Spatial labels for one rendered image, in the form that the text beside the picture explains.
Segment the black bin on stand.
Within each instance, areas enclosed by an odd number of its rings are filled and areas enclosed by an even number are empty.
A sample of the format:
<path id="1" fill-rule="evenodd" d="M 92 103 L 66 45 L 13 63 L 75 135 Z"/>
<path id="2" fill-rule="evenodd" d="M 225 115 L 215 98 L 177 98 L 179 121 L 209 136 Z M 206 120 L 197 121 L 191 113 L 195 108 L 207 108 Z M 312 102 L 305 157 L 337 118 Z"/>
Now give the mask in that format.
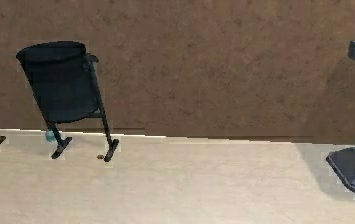
<path id="1" fill-rule="evenodd" d="M 43 120 L 57 142 L 52 154 L 58 158 L 71 142 L 63 138 L 57 126 L 85 118 L 102 120 L 110 161 L 119 145 L 111 137 L 94 65 L 97 56 L 89 53 L 82 42 L 52 41 L 34 44 L 19 50 L 16 59 L 30 84 Z"/>

